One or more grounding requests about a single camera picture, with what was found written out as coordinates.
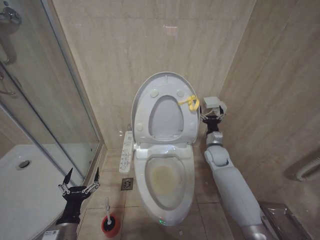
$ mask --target shower enclosure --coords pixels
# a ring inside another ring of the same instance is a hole
[[[51,1],[0,2],[0,233],[33,239],[62,212],[102,146]]]

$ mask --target robotic arm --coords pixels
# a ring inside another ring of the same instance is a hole
[[[71,168],[62,184],[58,185],[58,188],[62,192],[62,197],[66,200],[63,214],[56,221],[54,230],[44,232],[42,240],[76,240],[82,202],[89,198],[100,186],[98,168],[93,183],[89,186],[72,186],[69,188],[68,183],[72,170]]]
[[[224,111],[219,107],[220,116],[201,115],[207,124],[204,156],[212,170],[214,181],[221,195],[223,205],[230,216],[241,227],[246,240],[275,240],[263,225],[260,206],[240,171],[233,165],[228,151],[222,147],[223,134],[218,124]]]

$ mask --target toilet brush handle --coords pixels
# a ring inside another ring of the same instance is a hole
[[[111,224],[111,218],[110,218],[109,197],[106,196],[104,202],[105,202],[106,216],[108,218],[107,224],[110,225]]]

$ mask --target yellow hook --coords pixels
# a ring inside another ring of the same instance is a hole
[[[179,105],[182,105],[185,103],[188,103],[190,111],[196,111],[199,107],[200,101],[196,97],[196,95],[192,95],[188,97],[186,100],[178,102]]]

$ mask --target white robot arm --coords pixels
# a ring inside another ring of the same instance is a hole
[[[275,240],[276,238],[263,225],[260,206],[240,171],[233,165],[228,151],[222,147],[223,134],[218,124],[226,113],[226,105],[218,98],[210,102],[214,116],[201,115],[207,124],[207,149],[204,156],[212,170],[214,181],[221,195],[223,205],[230,216],[241,227],[246,240]]]

